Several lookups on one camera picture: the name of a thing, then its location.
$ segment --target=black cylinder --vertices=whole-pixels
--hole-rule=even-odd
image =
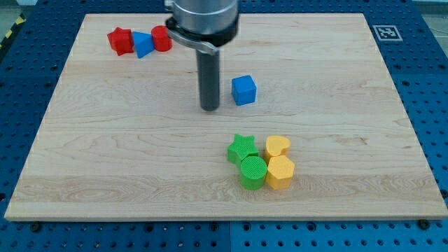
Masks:
[[[196,50],[199,98],[205,111],[219,107],[219,52],[214,55]]]

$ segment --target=red block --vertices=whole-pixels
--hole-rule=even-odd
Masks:
[[[134,40],[130,29],[115,28],[110,34],[107,34],[112,50],[116,51],[118,56],[125,53],[134,52]]]
[[[151,30],[154,48],[159,52],[166,52],[173,47],[172,40],[168,37],[167,27],[159,25]]]

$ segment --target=red star block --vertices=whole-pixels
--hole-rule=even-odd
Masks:
[[[125,53],[134,52],[134,40],[130,29],[115,28],[110,34],[107,34],[112,50],[116,51],[118,56]]]

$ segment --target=blue pegboard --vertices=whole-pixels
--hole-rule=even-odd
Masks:
[[[0,65],[3,216],[86,13],[163,13],[161,0],[40,0]],[[442,194],[448,59],[410,0],[241,0],[243,13],[364,13]],[[394,26],[378,36],[375,26]],[[446,251],[448,222],[9,223],[0,251]]]

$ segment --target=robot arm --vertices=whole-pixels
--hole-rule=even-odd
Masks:
[[[168,35],[196,50],[199,97],[205,111],[219,107],[219,47],[238,32],[238,0],[166,0]]]

